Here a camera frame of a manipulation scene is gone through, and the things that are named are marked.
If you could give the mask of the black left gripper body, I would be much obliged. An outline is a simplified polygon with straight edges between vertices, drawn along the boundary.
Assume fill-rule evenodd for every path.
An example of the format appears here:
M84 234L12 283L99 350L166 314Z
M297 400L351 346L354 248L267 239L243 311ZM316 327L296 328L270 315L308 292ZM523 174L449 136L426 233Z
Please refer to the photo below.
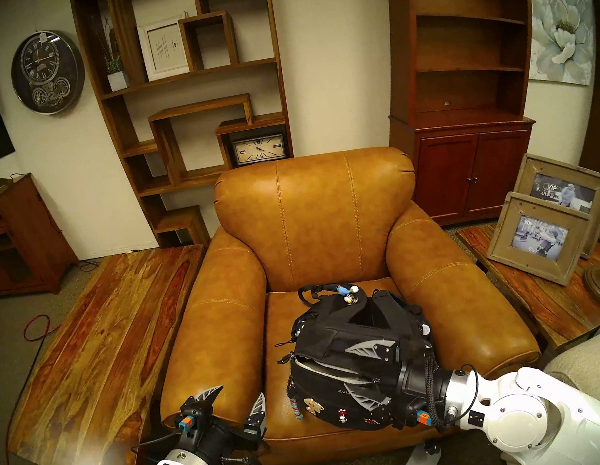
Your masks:
M185 417L175 421L180 432L177 448L196 455L206 464L222 462L234 452L259 449L254 434L236 431L217 417Z

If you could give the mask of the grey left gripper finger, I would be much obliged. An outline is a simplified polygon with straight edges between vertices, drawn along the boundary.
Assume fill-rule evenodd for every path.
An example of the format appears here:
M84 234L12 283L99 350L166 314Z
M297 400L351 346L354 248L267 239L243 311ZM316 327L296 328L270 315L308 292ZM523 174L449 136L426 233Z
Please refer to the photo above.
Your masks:
M222 385L208 388L195 396L187 398L186 402L181 406L180 413L186 417L196 415L197 413L204 413L205 411L211 414L214 402L221 394L223 387Z
M244 422L244 432L255 436L266 434L266 401L265 395L261 392L255 400L250 414Z

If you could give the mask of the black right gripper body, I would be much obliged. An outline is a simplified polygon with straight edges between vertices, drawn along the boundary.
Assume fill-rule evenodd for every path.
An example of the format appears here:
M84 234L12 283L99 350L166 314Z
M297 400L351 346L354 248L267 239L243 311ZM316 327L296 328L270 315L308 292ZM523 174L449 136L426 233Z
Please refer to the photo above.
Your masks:
M401 342L399 349L400 361L386 364L391 369L385 382L393 427L402 430L424 425L446 432L459 416L455 405L446 405L452 371L438 365L430 338Z

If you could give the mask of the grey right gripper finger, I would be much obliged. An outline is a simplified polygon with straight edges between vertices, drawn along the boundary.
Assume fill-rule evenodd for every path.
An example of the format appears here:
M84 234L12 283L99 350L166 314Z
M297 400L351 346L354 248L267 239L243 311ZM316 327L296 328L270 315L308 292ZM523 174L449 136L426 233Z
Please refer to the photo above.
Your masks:
M372 382L343 383L356 416L371 417L391 412L391 398Z
M394 340L378 339L356 343L346 348L345 353L380 360L386 364L400 361L399 343Z

